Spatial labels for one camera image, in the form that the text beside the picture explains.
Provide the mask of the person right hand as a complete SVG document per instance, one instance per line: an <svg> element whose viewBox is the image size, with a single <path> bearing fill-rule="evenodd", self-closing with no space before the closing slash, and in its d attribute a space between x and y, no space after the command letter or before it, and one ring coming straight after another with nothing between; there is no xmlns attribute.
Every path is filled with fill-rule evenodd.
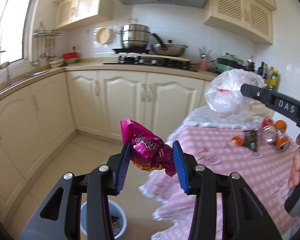
<svg viewBox="0 0 300 240"><path fill-rule="evenodd" d="M296 138L296 144L300 145L300 134ZM293 165L288 179L288 188L291 190L293 187L298 186L300 183L300 147L293 155Z"/></svg>

